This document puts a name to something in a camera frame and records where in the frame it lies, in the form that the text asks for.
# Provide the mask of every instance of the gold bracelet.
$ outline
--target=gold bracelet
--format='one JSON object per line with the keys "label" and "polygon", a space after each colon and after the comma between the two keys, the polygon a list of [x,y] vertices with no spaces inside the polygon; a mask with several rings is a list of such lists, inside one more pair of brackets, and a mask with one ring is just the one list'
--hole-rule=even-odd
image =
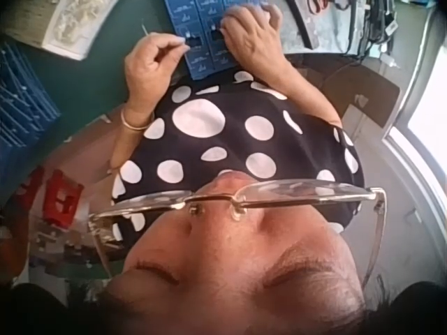
{"label": "gold bracelet", "polygon": [[134,127],[134,126],[131,126],[130,124],[127,123],[126,119],[124,118],[124,110],[121,110],[121,122],[123,123],[123,125],[126,128],[128,128],[128,129],[130,129],[132,131],[145,131],[150,126],[150,123],[147,126],[144,126],[144,127]]}

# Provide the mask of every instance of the window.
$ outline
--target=window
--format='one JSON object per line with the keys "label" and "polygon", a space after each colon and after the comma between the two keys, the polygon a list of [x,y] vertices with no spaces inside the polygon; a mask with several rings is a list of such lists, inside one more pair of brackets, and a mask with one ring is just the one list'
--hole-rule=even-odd
{"label": "window", "polygon": [[446,76],[447,48],[442,46],[422,99],[408,122],[408,129],[422,142],[444,174],[447,172]]}
{"label": "window", "polygon": [[447,187],[446,23],[433,11],[427,19],[410,94],[388,138],[426,186],[445,199]]}

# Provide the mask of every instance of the woman's right hand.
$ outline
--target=woman's right hand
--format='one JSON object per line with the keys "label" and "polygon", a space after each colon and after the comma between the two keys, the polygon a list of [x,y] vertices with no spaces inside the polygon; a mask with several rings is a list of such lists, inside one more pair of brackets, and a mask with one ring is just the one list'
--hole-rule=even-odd
{"label": "woman's right hand", "polygon": [[[270,14],[270,20],[264,11]],[[227,48],[239,64],[252,75],[274,86],[291,70],[283,54],[279,30],[282,13],[276,5],[234,6],[221,21]]]}
{"label": "woman's right hand", "polygon": [[127,108],[149,116],[168,90],[171,76],[189,50],[185,39],[169,33],[150,33],[125,59],[129,88]]}

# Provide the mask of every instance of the eyeglasses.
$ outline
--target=eyeglasses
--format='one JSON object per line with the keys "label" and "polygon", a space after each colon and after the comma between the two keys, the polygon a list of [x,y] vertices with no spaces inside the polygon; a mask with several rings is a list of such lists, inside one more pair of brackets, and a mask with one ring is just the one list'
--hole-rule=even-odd
{"label": "eyeglasses", "polygon": [[235,220],[239,220],[248,209],[289,207],[304,204],[319,206],[340,202],[375,200],[374,211],[377,214],[377,223],[374,243],[367,271],[362,282],[362,287],[366,286],[376,264],[381,246],[386,219],[386,193],[382,188],[365,189],[350,184],[315,179],[264,181],[245,186],[234,195],[225,193],[203,195],[194,194],[191,191],[167,191],[119,202],[102,212],[92,214],[89,218],[90,228],[96,237],[96,249],[103,265],[105,266],[107,259],[97,234],[95,222],[98,220],[148,211],[172,211],[183,209],[188,205],[190,205],[189,211],[194,214],[197,210],[197,206],[194,206],[195,204],[222,200],[229,201],[232,204],[232,215]]}

